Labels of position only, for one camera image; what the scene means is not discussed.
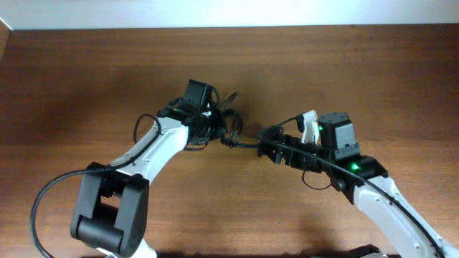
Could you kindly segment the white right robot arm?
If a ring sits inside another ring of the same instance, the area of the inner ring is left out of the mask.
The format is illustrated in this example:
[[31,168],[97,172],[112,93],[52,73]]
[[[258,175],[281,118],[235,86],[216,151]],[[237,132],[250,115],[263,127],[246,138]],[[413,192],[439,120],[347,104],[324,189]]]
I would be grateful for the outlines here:
[[326,173],[341,192],[383,232],[401,257],[457,257],[458,248],[442,238],[409,204],[388,170],[361,154],[348,113],[319,116],[315,110],[294,117],[301,137],[278,123],[257,134],[259,156],[303,173]]

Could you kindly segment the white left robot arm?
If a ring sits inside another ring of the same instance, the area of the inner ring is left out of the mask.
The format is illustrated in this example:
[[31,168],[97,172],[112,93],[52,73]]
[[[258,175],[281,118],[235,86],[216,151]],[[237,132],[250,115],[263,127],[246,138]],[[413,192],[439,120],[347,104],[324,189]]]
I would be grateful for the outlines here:
[[107,257],[157,257],[144,235],[149,186],[189,144],[203,149],[224,132],[220,97],[190,80],[183,97],[154,116],[151,129],[108,165],[91,163],[82,176],[70,235]]

